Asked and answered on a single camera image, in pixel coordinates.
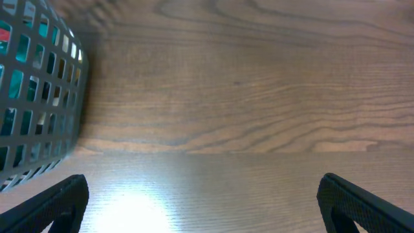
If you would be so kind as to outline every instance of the wooden table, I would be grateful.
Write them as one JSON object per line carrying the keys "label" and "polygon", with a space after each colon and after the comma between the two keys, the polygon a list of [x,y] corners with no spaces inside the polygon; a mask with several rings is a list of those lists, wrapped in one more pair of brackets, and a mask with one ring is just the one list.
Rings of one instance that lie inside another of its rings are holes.
{"label": "wooden table", "polygon": [[323,232],[334,172],[414,212],[413,1],[52,1],[91,73],[81,232]]}

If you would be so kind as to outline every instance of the plastic basket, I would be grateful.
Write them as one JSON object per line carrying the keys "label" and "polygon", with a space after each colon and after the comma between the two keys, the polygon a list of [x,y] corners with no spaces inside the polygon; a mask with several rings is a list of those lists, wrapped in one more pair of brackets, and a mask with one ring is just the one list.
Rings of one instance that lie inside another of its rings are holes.
{"label": "plastic basket", "polygon": [[0,0],[0,192],[54,169],[78,134],[88,61],[44,0]]}

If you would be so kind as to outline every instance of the basket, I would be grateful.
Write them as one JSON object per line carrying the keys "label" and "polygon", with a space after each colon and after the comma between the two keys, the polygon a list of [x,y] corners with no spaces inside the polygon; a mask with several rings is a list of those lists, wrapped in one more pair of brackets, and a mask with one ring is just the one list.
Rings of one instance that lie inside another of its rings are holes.
{"label": "basket", "polygon": [[0,192],[73,150],[88,65],[45,0],[0,0]]}

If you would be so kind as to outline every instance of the wooden surface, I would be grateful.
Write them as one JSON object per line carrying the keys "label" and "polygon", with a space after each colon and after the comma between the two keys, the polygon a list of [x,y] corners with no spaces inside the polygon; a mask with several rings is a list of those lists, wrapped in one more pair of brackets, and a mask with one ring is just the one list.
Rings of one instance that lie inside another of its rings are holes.
{"label": "wooden surface", "polygon": [[414,1],[52,2],[91,61],[82,132],[0,210],[84,173],[82,232],[322,232],[334,172],[414,212]]}

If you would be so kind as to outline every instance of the gray basket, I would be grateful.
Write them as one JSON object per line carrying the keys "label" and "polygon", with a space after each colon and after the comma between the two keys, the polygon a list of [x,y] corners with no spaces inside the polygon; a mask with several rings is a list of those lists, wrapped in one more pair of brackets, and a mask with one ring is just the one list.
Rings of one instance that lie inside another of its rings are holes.
{"label": "gray basket", "polygon": [[72,151],[88,65],[47,2],[0,0],[0,192]]}

